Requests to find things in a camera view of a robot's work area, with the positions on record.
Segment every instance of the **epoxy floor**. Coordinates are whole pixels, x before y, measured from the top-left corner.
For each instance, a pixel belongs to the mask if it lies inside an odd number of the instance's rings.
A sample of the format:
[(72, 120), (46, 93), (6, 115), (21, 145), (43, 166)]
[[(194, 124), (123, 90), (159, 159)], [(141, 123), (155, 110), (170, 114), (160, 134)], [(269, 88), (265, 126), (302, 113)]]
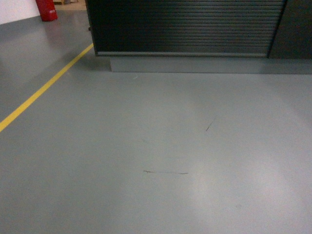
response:
[[(91, 42), (0, 25), (4, 119)], [(312, 233), (309, 75), (112, 73), (88, 52), (0, 133), (1, 234)]]

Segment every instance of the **yellow stripe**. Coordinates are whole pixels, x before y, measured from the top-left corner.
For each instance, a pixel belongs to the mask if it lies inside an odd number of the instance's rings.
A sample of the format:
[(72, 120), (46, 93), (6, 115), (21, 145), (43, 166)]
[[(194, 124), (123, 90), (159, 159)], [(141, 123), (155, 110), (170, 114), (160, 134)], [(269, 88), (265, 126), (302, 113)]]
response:
[(48, 88), (51, 87), (65, 72), (68, 71), (79, 59), (81, 59), (91, 48), (93, 44), (89, 45), (76, 58), (71, 60), (62, 70), (46, 82), (38, 91), (36, 91), (28, 100), (13, 111), (7, 118), (0, 123), (0, 132), (2, 132), (10, 123), (12, 123), (21, 113), (23, 113), (37, 98), (39, 98)]

